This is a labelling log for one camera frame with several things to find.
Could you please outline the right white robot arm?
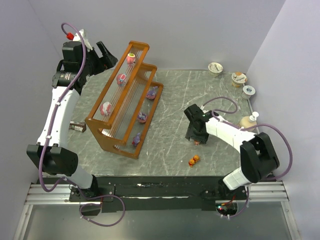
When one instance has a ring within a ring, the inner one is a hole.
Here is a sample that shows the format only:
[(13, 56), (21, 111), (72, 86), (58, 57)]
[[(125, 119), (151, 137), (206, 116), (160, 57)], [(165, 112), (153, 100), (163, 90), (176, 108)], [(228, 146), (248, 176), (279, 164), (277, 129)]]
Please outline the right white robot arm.
[(228, 191), (257, 183), (280, 166), (272, 141), (266, 133), (256, 134), (238, 129), (218, 113), (203, 111), (196, 104), (185, 109), (184, 114), (189, 120), (185, 134), (187, 140), (205, 145), (209, 136), (214, 136), (239, 152), (240, 167), (221, 180), (222, 187)]

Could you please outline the small purple bunny toy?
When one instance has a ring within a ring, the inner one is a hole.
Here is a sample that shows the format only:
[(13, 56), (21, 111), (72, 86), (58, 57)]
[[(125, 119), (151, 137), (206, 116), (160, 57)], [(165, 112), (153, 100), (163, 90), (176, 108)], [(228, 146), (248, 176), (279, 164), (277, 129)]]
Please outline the small purple bunny toy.
[(141, 141), (141, 133), (140, 132), (138, 132), (134, 137), (133, 137), (133, 140), (132, 140), (132, 145), (134, 146), (134, 147), (136, 147), (139, 143), (140, 143), (140, 141)]

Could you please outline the pink pot toy green top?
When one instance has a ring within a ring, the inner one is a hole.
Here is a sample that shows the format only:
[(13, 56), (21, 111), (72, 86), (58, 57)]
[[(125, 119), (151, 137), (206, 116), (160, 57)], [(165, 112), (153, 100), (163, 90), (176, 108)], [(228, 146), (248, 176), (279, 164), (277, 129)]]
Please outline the pink pot toy green top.
[(132, 52), (128, 53), (126, 56), (126, 62), (128, 66), (132, 66), (136, 62), (136, 55)]

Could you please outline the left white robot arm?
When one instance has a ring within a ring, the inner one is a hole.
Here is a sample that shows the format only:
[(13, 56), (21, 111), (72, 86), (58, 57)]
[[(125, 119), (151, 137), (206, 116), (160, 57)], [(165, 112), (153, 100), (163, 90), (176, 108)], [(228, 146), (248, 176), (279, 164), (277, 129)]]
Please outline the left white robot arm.
[(102, 41), (96, 45), (101, 57), (80, 41), (63, 44), (63, 59), (52, 78), (52, 100), (46, 123), (36, 144), (26, 149), (27, 156), (38, 167), (39, 182), (46, 192), (50, 189), (45, 187), (44, 173), (74, 185), (88, 198), (100, 193), (97, 178), (85, 171), (79, 165), (78, 155), (67, 148), (71, 118), (87, 78), (113, 68), (118, 62)]

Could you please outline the pink egg toy blue spots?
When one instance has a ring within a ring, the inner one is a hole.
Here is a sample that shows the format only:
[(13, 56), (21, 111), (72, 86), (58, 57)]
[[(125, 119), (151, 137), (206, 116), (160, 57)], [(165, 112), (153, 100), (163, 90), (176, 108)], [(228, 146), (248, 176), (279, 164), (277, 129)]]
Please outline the pink egg toy blue spots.
[(127, 75), (125, 73), (118, 74), (116, 76), (116, 82), (120, 87), (125, 86), (127, 82)]

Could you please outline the pink ball purple bunny toy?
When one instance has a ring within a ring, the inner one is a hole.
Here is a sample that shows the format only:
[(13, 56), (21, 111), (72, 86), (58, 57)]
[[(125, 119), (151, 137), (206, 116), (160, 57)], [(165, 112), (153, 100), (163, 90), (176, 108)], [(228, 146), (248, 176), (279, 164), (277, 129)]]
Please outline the pink ball purple bunny toy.
[(143, 112), (139, 112), (138, 115), (137, 115), (137, 120), (140, 122), (140, 123), (145, 123), (148, 119), (148, 115), (143, 113)]

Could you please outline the pink egg toy white frill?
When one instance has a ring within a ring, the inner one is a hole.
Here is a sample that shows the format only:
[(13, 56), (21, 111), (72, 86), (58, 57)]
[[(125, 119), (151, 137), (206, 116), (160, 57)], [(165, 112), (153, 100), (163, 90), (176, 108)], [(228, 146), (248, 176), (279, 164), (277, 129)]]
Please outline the pink egg toy white frill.
[(111, 113), (111, 108), (112, 104), (110, 102), (106, 101), (102, 103), (99, 107), (100, 114), (105, 117), (109, 116)]

